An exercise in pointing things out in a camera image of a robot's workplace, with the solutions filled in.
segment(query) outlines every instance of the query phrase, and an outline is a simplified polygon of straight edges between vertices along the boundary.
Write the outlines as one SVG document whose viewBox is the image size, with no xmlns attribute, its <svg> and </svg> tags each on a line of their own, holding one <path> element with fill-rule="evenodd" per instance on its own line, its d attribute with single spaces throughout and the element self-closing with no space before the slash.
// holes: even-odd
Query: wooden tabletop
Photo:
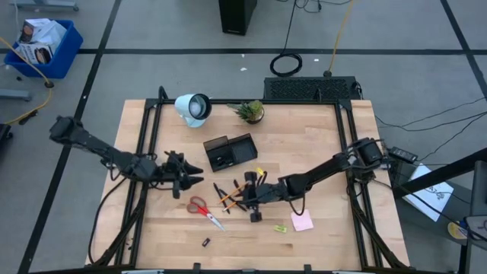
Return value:
<svg viewBox="0 0 487 274">
<path fill-rule="evenodd" d="M 115 141 L 118 149 L 135 151 L 144 103 L 143 100 L 125 102 Z M 352 103 L 358 137 L 378 139 L 371 102 L 360 100 Z M 360 269 L 344 174 L 336 174 L 314 185 L 307 193 L 306 208 L 314 223 L 314 228 L 307 231 L 294 231 L 291 208 L 287 202 L 262 205 L 263 220 L 259 223 L 250 222 L 249 212 L 235 208 L 229 215 L 222 212 L 221 205 L 217 205 L 218 196 L 212 185 L 214 182 L 229 193 L 234 189 L 233 179 L 242 183 L 245 171 L 255 171 L 261 167 L 269 172 L 267 183 L 276 183 L 278 177 L 308 171 L 341 151 L 333 107 L 264 107 L 266 116 L 263 121 L 252 126 L 240 120 L 225 105 L 213 105 L 212 114 L 205 125 L 191 129 L 177 115 L 172 105 L 163 106 L 156 145 L 156 153 L 159 155 L 157 162 L 160 164 L 166 160 L 164 151 L 182 152 L 189 163 L 205 171 L 201 175 L 205 180 L 181 192 L 180 199 L 173 199 L 171 191 L 150 190 L 137 268 L 190 269 L 194 263 L 201 263 L 203 269 L 293 270 L 303 269 L 304 264 L 311 264 L 315 270 Z M 233 138 L 249 132 L 259 157 L 212 173 L 202 143 L 223 135 Z M 389 183 L 386 171 L 377 170 L 376 175 L 378 180 Z M 103 195 L 115 185 L 116 182 L 107 176 Z M 101 210 L 93 243 L 95 258 L 104 252 L 120 229 L 128 188 L 129 184 L 124 183 Z M 377 232 L 397 257 L 409 264 L 391 190 L 370 183 L 369 192 Z M 225 232 L 220 231 L 207 218 L 186 211 L 186 204 L 194 195 L 206 200 L 209 210 L 224 225 Z M 297 209 L 301 208 L 301 201 L 294 204 Z M 285 225 L 288 232 L 283 234 L 274 231 L 275 225 Z M 206 238 L 210 238 L 211 242 L 207 247 L 202 247 Z M 364 230 L 368 262 L 373 265 L 369 239 Z M 126 250 L 131 248 L 131 244 L 130 236 L 125 245 Z"/>
</svg>

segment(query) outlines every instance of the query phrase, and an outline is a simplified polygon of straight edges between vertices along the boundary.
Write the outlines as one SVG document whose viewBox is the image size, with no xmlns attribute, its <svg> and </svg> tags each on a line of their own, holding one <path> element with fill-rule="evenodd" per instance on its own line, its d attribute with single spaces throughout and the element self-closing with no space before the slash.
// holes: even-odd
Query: scissors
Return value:
<svg viewBox="0 0 487 274">
<path fill-rule="evenodd" d="M 204 199 L 199 198 L 198 196 L 193 196 L 189 199 L 189 204 L 186 207 L 186 210 L 189 213 L 199 213 L 205 217 L 208 217 L 210 221 L 213 222 L 216 226 L 218 226 L 221 230 L 225 231 L 223 225 L 213 216 L 212 213 L 206 208 L 206 202 Z"/>
</svg>

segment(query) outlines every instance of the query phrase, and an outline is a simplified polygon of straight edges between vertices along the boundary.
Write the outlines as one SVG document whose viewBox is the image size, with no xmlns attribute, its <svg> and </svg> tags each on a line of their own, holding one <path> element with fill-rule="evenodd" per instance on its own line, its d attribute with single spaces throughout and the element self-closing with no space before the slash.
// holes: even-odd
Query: succulent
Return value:
<svg viewBox="0 0 487 274">
<path fill-rule="evenodd" d="M 263 114 L 263 105 L 259 100 L 254 100 L 249 103 L 228 104 L 228 107 L 235 110 L 235 113 L 243 120 L 255 121 Z"/>
</svg>

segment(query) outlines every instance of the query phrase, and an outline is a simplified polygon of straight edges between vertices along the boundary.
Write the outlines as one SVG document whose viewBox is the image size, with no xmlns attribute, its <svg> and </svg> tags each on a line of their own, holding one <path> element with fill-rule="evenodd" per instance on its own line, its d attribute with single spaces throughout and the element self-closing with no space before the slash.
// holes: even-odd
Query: white paper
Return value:
<svg viewBox="0 0 487 274">
<path fill-rule="evenodd" d="M 414 173 L 412 174 L 410 180 L 421 177 L 430 172 L 431 170 L 426 166 L 419 165 L 414 171 Z M 427 189 L 416 191 L 414 194 L 416 194 L 419 198 L 423 199 L 434 209 L 438 210 L 439 212 L 443 212 L 443 209 L 446 206 L 451 196 L 451 194 L 448 193 L 452 193 L 453 191 L 454 191 L 453 187 L 443 182 L 434 186 L 430 186 Z M 407 196 L 404 196 L 403 198 L 408 203 L 416 207 L 423 214 L 427 215 L 431 220 L 437 221 L 438 218 L 440 218 L 440 215 L 437 212 L 430 209 L 427 205 L 425 205 L 423 202 L 421 202 L 413 195 L 409 194 Z"/>
</svg>

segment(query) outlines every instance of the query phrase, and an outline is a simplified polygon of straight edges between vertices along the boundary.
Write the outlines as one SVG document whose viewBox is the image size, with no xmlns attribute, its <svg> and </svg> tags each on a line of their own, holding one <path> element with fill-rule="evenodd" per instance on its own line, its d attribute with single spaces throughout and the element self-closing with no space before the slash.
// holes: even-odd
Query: desk lamp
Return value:
<svg viewBox="0 0 487 274">
<path fill-rule="evenodd" d="M 179 96 L 174 103 L 176 111 L 184 118 L 189 127 L 202 126 L 212 111 L 212 104 L 204 94 L 186 94 Z"/>
</svg>

